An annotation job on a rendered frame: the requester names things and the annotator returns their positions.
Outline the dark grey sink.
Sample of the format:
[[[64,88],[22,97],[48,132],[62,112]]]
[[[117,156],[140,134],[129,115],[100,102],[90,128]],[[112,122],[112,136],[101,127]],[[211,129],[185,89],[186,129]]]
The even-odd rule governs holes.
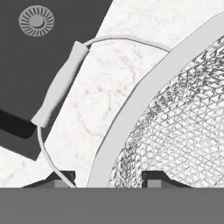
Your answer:
[[[36,160],[37,113],[75,41],[95,37],[113,0],[0,0],[0,146]]]

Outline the silver mesh colander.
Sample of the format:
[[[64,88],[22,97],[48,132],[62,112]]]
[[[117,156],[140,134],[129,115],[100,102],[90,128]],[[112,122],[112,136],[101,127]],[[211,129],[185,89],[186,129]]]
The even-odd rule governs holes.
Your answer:
[[[159,139],[172,126],[169,121],[180,115],[182,108],[188,108],[198,96],[196,84],[206,74],[218,71],[214,54],[221,48],[223,38],[224,11],[210,18],[173,49],[130,35],[108,35],[85,43],[76,41],[31,122],[37,126],[37,131],[46,127],[92,44],[121,39],[167,52],[136,84],[115,116],[95,154],[87,186],[108,186],[114,172],[120,179],[125,179],[126,172],[132,169],[140,153],[157,148]]]

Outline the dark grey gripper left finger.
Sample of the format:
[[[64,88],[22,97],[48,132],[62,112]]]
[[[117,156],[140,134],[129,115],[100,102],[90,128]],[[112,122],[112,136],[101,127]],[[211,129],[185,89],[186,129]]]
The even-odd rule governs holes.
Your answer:
[[[62,173],[74,184],[75,171],[62,171]],[[68,188],[68,185],[55,172],[52,172],[46,179],[25,185],[24,188]]]

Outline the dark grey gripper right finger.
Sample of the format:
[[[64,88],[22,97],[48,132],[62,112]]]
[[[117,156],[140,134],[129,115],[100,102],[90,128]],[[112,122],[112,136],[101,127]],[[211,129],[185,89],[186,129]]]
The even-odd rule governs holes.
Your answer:
[[[164,171],[143,171],[142,180],[142,188],[190,188],[189,185],[170,179]]]

